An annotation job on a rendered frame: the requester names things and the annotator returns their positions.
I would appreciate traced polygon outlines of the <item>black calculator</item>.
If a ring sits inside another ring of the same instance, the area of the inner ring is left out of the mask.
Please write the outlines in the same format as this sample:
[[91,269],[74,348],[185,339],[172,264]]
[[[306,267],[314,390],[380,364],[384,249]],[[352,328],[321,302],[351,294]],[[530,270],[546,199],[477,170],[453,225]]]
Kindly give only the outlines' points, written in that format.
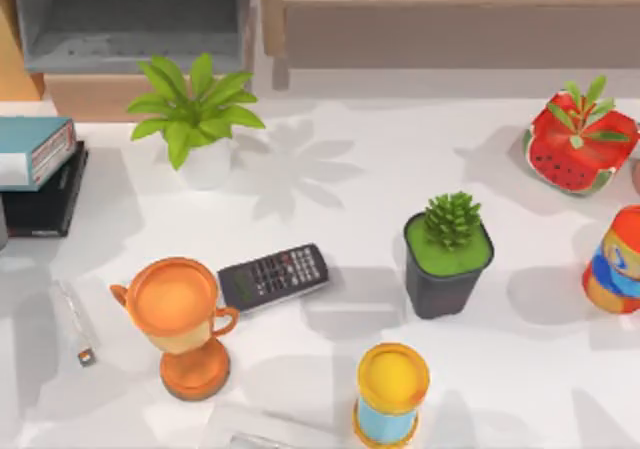
[[227,306],[246,313],[327,284],[326,261],[314,243],[282,250],[217,273]]

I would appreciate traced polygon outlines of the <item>spiky plant in black pot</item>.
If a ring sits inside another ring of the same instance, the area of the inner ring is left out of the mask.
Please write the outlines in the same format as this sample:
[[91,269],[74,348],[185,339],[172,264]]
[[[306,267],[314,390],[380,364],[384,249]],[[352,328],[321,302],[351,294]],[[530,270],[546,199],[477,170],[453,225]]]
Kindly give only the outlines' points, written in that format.
[[462,312],[492,263],[494,245],[480,208],[467,192],[446,193],[405,223],[405,288],[419,318]]

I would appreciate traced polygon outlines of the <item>leafy plant in white pot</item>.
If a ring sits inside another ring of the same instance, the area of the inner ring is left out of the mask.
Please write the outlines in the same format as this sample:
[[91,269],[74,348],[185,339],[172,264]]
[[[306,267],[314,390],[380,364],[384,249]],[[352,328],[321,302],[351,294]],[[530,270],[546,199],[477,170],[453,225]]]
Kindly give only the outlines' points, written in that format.
[[199,191],[222,185],[231,170],[233,128],[263,129],[263,120],[247,106],[258,98],[246,85],[250,72],[213,73],[213,58],[199,55],[184,75],[176,63],[154,55],[138,63],[152,90],[127,107],[143,115],[131,132],[133,141],[160,135],[167,159],[183,183]]

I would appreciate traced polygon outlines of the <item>orange trophy cup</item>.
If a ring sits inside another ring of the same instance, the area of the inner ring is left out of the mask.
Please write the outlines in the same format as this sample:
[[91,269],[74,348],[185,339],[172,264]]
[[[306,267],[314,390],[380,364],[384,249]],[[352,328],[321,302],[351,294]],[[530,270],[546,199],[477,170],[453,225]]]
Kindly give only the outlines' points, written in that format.
[[236,327],[239,312],[218,304],[217,281],[207,267],[185,257],[165,258],[110,291],[162,352],[159,372],[168,392],[201,401],[224,386],[230,357],[219,338]]

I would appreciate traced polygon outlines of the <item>wooden open shelf unit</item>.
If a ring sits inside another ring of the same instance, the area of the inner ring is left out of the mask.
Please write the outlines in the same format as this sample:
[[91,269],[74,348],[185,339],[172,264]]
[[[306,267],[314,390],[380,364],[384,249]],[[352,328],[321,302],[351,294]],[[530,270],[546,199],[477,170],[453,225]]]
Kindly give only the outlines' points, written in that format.
[[280,70],[640,72],[640,0],[259,0]]

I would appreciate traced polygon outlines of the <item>grey cabinet with dark inside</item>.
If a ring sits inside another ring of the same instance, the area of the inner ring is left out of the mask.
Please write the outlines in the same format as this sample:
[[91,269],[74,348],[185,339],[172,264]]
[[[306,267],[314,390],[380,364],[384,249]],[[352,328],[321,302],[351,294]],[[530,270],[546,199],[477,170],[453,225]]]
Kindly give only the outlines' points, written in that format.
[[250,0],[16,0],[25,67],[45,74],[136,74],[167,57],[183,71],[201,54],[218,74],[246,53]]

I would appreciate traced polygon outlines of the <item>watermelon patterned plant pot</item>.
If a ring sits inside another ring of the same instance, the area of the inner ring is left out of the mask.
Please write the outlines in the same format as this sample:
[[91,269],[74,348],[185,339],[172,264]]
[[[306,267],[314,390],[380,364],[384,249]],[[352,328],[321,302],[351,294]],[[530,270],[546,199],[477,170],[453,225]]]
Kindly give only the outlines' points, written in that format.
[[569,81],[546,103],[522,137],[529,168],[570,195],[588,196],[608,184],[640,142],[640,124],[603,92],[607,77],[585,90]]

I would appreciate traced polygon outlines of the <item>black book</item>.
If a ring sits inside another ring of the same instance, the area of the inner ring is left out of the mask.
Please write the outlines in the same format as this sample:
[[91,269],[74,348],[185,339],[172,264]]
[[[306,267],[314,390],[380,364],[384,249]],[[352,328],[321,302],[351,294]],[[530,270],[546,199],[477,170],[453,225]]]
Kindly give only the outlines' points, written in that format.
[[11,238],[63,238],[68,235],[89,151],[83,141],[37,192],[3,192]]

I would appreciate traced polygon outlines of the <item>wooden cupboard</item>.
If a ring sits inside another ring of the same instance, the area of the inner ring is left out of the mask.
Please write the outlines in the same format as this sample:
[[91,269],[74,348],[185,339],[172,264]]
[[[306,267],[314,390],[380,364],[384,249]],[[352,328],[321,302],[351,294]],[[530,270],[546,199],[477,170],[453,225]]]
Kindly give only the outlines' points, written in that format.
[[152,87],[138,66],[186,55],[189,0],[10,0],[12,67],[40,79],[61,115],[128,121]]

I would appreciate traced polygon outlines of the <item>teal book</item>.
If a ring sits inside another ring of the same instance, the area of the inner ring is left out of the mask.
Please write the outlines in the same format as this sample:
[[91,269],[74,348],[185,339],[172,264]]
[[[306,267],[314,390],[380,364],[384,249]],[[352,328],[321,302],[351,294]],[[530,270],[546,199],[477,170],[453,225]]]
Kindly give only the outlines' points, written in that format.
[[0,191],[37,192],[76,144],[69,117],[0,116]]

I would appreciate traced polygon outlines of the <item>red blue and yellow can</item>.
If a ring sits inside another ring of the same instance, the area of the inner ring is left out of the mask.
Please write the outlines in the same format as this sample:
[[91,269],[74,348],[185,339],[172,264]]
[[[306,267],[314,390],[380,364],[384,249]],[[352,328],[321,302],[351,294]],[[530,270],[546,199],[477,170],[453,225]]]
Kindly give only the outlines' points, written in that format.
[[606,312],[640,310],[640,204],[616,214],[583,273],[582,285],[588,299]]

